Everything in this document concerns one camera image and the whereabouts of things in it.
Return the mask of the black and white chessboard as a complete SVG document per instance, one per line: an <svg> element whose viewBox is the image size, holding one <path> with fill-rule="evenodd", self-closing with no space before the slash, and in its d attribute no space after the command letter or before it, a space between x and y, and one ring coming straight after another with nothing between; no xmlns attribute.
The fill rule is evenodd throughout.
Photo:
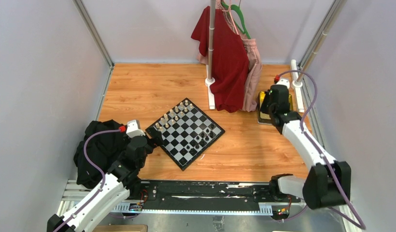
<svg viewBox="0 0 396 232"><path fill-rule="evenodd" d="M188 98L160 116L151 126L162 132L163 144L160 147L182 171L225 133Z"/></svg>

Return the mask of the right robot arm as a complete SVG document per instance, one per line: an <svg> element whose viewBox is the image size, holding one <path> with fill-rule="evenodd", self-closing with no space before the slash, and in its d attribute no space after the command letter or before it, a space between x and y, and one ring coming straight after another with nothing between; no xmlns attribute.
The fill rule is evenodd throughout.
<svg viewBox="0 0 396 232"><path fill-rule="evenodd" d="M265 93L260 111L269 115L272 125L302 157L309 170L306 179L293 174L271 178L269 195L281 202L288 195L303 199L310 209L345 205L350 201L351 168L337 161L307 130L298 112L290 109L287 86L273 84Z"/></svg>

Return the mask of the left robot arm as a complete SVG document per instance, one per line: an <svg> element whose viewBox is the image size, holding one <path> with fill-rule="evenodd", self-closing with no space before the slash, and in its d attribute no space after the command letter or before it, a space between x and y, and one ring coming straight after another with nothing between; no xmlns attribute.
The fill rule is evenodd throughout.
<svg viewBox="0 0 396 232"><path fill-rule="evenodd" d="M92 134L84 143L84 156L101 174L101 181L74 208L61 216L52 215L47 222L48 232L91 232L125 199L134 200L141 194L138 174L154 148L163 145L162 126L157 129L140 128L138 120L129 121L116 130ZM103 171L87 154L87 145L94 137L106 133L125 133L130 142L107 171Z"/></svg>

